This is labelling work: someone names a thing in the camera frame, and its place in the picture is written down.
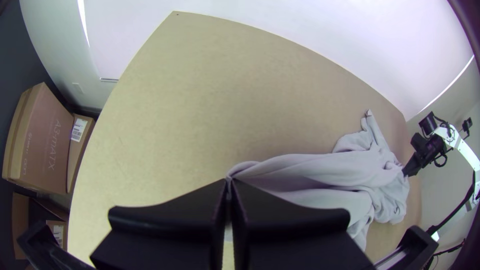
black cable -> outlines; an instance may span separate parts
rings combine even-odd
[[[472,183],[470,188],[468,189],[465,198],[461,201],[461,203],[444,219],[440,224],[433,225],[426,230],[426,233],[429,235],[433,235],[436,231],[438,231],[443,225],[445,225],[449,220],[470,200],[470,197],[473,195],[475,190],[475,171],[473,171],[472,175]]]
[[[430,269],[430,266],[432,265],[433,261],[434,261],[434,258],[436,257],[436,264],[435,266],[433,267],[432,270],[435,270],[435,268],[437,267],[437,265],[439,264],[439,256],[442,255],[442,254],[445,254],[445,253],[451,253],[451,252],[454,252],[456,250],[458,250],[459,248],[463,247],[465,245],[465,238],[463,239],[463,241],[454,246],[454,247],[451,247],[447,250],[444,250],[444,251],[440,251],[440,252],[437,252],[437,253],[434,253],[430,259],[428,260],[428,262],[425,264],[425,267],[423,268],[424,270],[429,270]]]
[[[437,256],[437,257],[436,257],[436,263],[435,263],[435,266],[433,267],[433,269],[432,269],[432,270],[435,270],[435,268],[437,268],[437,265],[439,264],[439,260],[440,260],[440,259],[439,259],[439,257]]]
[[[454,252],[454,251],[458,250],[459,248],[463,247],[464,245],[465,245],[465,238],[463,239],[463,241],[462,241],[460,244],[458,244],[458,245],[456,245],[456,246],[454,246],[454,247],[451,247],[451,248],[449,248],[449,249],[446,249],[446,250],[444,250],[444,251],[440,251],[440,252],[434,253],[432,256],[440,256],[440,255],[445,254],[445,253]]]

dark gray wall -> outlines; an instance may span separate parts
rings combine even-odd
[[[3,163],[10,123],[20,95],[41,82],[45,82],[60,101],[66,104],[30,41],[20,2],[13,0],[0,15],[0,165]],[[0,179],[0,270],[3,266],[9,270],[24,270],[28,265],[26,260],[14,259],[11,222],[13,191],[35,195]]]

white wall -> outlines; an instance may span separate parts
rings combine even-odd
[[[430,111],[454,124],[457,129],[463,120],[471,117],[473,126],[467,144],[477,156],[480,156],[480,75],[475,61],[465,70],[460,78],[437,101],[430,105],[407,123],[410,135],[420,132],[418,122]],[[472,183],[472,168],[458,153],[447,154],[448,162],[444,167],[437,168],[430,164],[420,170],[422,196],[421,227],[426,230],[431,225],[437,225],[465,197]],[[469,212],[457,226],[450,230],[439,241],[438,251],[443,251],[459,244],[470,230],[476,211]],[[446,270],[458,255],[459,250],[443,254],[439,257],[437,270]]]
[[[465,67],[472,49],[447,0],[85,0],[100,77],[118,79],[172,12],[268,31],[342,66],[408,120]]]
[[[115,84],[99,80],[77,1],[20,0],[20,6],[31,42],[58,89],[79,106],[103,108]]]

white cloth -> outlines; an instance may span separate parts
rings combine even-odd
[[[297,205],[346,209],[347,232],[365,250],[370,223],[399,223],[407,212],[408,178],[369,110],[363,131],[340,138],[330,154],[286,154],[235,165],[238,179]]]

cardboard box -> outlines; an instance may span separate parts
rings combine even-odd
[[[2,178],[34,191],[65,194],[73,122],[45,83],[25,91],[10,125]]]
[[[39,206],[42,211],[46,212],[32,215],[30,213],[31,204]],[[30,216],[35,216],[35,220],[30,220]],[[58,220],[43,220],[39,217],[54,217]],[[15,259],[24,260],[27,258],[17,243],[17,238],[28,229],[30,222],[33,224],[37,221],[45,221],[58,245],[65,251],[67,250],[69,214],[48,200],[30,198],[14,192],[11,200],[11,235]]]
[[[75,188],[80,164],[84,157],[85,148],[90,140],[90,135],[95,127],[95,120],[91,117],[73,114],[73,129],[70,138],[70,150],[68,152],[68,169],[66,177],[66,191],[72,193]]]

